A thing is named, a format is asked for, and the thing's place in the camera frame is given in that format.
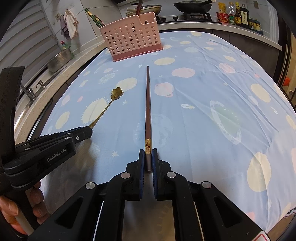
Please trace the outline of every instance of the human hand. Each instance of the human hand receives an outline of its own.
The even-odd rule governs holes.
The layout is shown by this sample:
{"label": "human hand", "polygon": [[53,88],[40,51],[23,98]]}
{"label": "human hand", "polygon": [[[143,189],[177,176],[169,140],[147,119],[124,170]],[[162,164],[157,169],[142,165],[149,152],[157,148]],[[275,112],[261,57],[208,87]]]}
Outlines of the human hand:
{"label": "human hand", "polygon": [[[41,187],[41,182],[39,181],[34,185],[30,192],[30,199],[35,204],[33,207],[33,214],[37,217],[37,222],[42,224],[48,217],[45,203],[43,202],[44,196],[42,191],[39,189]],[[16,220],[16,216],[19,214],[20,210],[15,202],[11,201],[5,196],[0,196],[0,211],[5,217],[6,221],[18,232],[26,234],[23,228],[20,226]]]}

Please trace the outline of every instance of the orange object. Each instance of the orange object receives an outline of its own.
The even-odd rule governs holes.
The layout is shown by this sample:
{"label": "orange object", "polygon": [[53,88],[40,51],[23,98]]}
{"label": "orange object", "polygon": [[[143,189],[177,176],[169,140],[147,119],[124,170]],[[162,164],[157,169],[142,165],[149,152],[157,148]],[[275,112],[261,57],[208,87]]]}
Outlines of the orange object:
{"label": "orange object", "polygon": [[289,86],[291,79],[289,77],[285,78],[284,86]]}
{"label": "orange object", "polygon": [[117,20],[100,31],[113,62],[163,49],[154,12]]}
{"label": "orange object", "polygon": [[223,22],[223,23],[228,23],[229,22],[229,14],[223,13],[223,12],[216,12],[218,21]]}

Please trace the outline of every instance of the frying pan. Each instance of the frying pan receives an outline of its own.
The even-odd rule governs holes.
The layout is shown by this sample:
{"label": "frying pan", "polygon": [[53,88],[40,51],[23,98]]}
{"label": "frying pan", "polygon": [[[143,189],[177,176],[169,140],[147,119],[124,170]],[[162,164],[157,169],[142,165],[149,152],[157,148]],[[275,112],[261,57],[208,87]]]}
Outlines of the frying pan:
{"label": "frying pan", "polygon": [[189,0],[189,1],[174,3],[174,6],[176,7],[176,9],[178,9],[181,12],[206,13],[210,11],[213,2],[216,2],[216,0],[208,0],[205,2]]}

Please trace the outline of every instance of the metal screw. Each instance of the metal screw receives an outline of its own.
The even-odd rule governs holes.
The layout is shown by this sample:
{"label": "metal screw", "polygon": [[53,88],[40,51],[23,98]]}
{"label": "metal screw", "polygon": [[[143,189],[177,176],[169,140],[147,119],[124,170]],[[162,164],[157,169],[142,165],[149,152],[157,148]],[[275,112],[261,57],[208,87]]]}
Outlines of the metal screw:
{"label": "metal screw", "polygon": [[121,174],[121,177],[123,178],[123,179],[128,179],[128,178],[130,178],[130,174],[128,173],[128,172],[124,172],[124,173],[122,173]]}
{"label": "metal screw", "polygon": [[212,184],[211,184],[210,182],[203,182],[203,183],[202,183],[202,186],[203,186],[204,188],[211,188]]}
{"label": "metal screw", "polygon": [[167,173],[167,176],[168,176],[169,178],[174,178],[174,177],[176,177],[176,173],[174,173],[174,172],[168,172],[168,173]]}
{"label": "metal screw", "polygon": [[87,183],[87,184],[85,185],[85,187],[86,187],[87,189],[93,189],[93,188],[95,187],[95,184],[92,183],[92,182],[90,182],[90,183]]}

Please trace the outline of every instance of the faucet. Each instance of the faucet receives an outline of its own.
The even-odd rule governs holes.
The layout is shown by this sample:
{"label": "faucet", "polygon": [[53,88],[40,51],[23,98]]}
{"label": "faucet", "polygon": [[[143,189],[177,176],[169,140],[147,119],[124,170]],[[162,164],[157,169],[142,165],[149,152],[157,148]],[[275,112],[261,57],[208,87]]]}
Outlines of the faucet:
{"label": "faucet", "polygon": [[20,84],[20,86],[23,89],[24,93],[30,98],[30,100],[34,101],[35,94],[34,94],[32,88],[28,88],[28,90],[26,90],[26,88],[24,87],[24,85],[22,83]]}
{"label": "faucet", "polygon": [[38,85],[40,85],[41,86],[41,88],[45,88],[45,85],[44,85],[44,83],[42,82],[42,80],[40,80],[39,82],[38,82],[38,84],[36,85],[36,88],[37,88],[37,86]]}

